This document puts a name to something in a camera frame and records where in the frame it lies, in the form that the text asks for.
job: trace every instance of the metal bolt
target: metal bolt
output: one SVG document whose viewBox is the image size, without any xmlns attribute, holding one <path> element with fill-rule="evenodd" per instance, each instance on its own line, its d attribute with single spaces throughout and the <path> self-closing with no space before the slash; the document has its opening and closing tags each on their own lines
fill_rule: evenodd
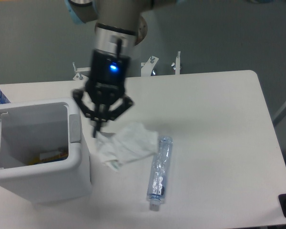
<svg viewBox="0 0 286 229">
<path fill-rule="evenodd" d="M 151 63 L 153 63 L 155 59 L 156 58 L 154 56 L 151 56 Z"/>
<path fill-rule="evenodd" d="M 154 68 L 154 69 L 152 70 L 151 76 L 155 76 L 155 75 L 157 75 L 157 70 Z"/>
<path fill-rule="evenodd" d="M 73 68 L 74 68 L 74 71 L 76 72 L 77 71 L 77 67 L 75 66 L 75 62 L 73 62 Z"/>
</svg>

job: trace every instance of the gray floor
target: gray floor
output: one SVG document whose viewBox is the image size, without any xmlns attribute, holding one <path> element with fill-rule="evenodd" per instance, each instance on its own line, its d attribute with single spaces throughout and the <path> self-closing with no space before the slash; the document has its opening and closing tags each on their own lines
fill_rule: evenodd
<svg viewBox="0 0 286 229">
<path fill-rule="evenodd" d="M 286 1 L 188 0 L 146 12 L 142 61 L 155 55 L 159 74 L 255 71 L 270 115 L 286 99 Z M 71 80 L 72 62 L 89 66 L 94 25 L 75 25 L 63 0 L 0 2 L 0 83 Z M 276 129 L 286 157 L 286 120 Z"/>
</svg>

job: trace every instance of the blue led light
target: blue led light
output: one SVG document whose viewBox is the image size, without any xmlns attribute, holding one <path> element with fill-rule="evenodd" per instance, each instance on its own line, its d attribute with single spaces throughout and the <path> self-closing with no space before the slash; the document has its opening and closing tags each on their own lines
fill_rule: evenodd
<svg viewBox="0 0 286 229">
<path fill-rule="evenodd" d="M 112 63 L 110 65 L 110 71 L 112 71 L 113 73 L 116 73 L 119 71 L 118 67 L 115 65 L 115 63 Z"/>
</svg>

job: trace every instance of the crumpled tissue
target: crumpled tissue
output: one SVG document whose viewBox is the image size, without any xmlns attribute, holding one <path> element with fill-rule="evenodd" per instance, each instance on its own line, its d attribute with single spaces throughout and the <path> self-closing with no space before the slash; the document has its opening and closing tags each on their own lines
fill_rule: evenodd
<svg viewBox="0 0 286 229">
<path fill-rule="evenodd" d="M 116 134 L 97 134 L 97 152 L 100 161 L 118 171 L 133 161 L 158 153 L 156 131 L 146 130 L 142 123 L 130 123 Z"/>
</svg>

